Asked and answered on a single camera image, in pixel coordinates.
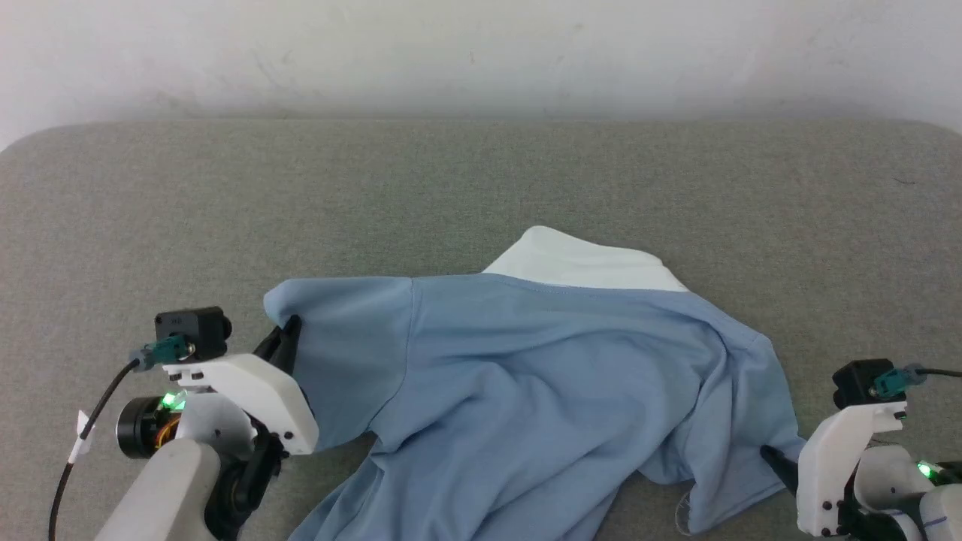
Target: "wall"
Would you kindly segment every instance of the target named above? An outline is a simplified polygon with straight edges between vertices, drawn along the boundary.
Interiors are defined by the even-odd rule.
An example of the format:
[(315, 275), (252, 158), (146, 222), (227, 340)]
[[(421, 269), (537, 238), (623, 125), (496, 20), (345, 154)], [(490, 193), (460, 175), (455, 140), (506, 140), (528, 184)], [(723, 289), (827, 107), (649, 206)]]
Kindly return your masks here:
[(962, 131), (957, 0), (0, 0), (0, 148), (198, 116), (891, 116)]

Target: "gray fabric surface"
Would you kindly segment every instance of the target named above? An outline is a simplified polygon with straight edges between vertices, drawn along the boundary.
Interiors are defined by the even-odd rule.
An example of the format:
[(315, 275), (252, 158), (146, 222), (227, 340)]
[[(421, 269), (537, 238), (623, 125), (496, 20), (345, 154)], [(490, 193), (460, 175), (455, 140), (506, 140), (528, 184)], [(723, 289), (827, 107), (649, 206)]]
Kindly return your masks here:
[[(528, 226), (639, 248), (767, 334), (802, 435), (830, 376), (887, 356), (962, 369), (962, 138), (872, 121), (188, 121), (69, 127), (0, 154), (0, 538), (40, 539), (73, 441), (155, 313), (219, 304), (234, 350), (291, 276), (482, 270)], [(958, 456), (960, 382), (932, 377), (887, 439)], [(113, 441), (135, 374), (74, 471), (61, 538), (89, 539), (141, 463)], [(297, 458), (244, 539), (284, 539), (365, 442)], [(685, 487), (633, 478), (599, 539), (680, 539)], [(804, 539), (782, 494), (700, 536)]]

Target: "robotic arm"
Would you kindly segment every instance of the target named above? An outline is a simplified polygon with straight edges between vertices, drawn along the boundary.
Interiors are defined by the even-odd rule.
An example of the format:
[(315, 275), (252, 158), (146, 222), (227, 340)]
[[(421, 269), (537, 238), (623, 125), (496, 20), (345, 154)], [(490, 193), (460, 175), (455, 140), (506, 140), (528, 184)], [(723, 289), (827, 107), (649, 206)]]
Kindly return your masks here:
[(300, 319), (253, 353), (223, 355), (230, 323), (219, 308), (158, 315), (158, 342), (132, 353), (162, 365), (183, 391), (129, 402), (116, 436), (149, 458), (97, 541), (233, 541), (281, 462), (314, 451), (318, 427), (291, 377)]
[(905, 384), (886, 385), (898, 372), (887, 359), (849, 363), (832, 376), (841, 411), (822, 421), (798, 463), (762, 448), (796, 496), (802, 531), (861, 541), (962, 541), (962, 465), (916, 462), (897, 445), (866, 449), (876, 433), (902, 428)]

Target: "garment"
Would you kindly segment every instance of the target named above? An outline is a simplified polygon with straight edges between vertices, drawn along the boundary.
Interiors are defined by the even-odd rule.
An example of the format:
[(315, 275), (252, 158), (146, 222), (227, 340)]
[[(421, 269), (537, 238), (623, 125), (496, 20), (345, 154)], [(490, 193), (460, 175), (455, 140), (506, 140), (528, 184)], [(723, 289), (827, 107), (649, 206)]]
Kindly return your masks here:
[(267, 294), (276, 322), (304, 322), (294, 377), (317, 448), (378, 436), (291, 539), (591, 539), (635, 470), (694, 479), (699, 532), (782, 488), (758, 449), (803, 442), (768, 339), (680, 283), (544, 279), (299, 279)]

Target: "white fabric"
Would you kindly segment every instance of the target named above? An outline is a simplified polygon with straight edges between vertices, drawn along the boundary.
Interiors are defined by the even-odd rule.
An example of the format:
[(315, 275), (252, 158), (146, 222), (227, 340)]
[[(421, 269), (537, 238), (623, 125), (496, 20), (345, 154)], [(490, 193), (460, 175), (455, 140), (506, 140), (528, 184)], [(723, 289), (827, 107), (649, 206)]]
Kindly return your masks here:
[(543, 225), (525, 231), (484, 272), (554, 286), (688, 291), (649, 253), (595, 245)]

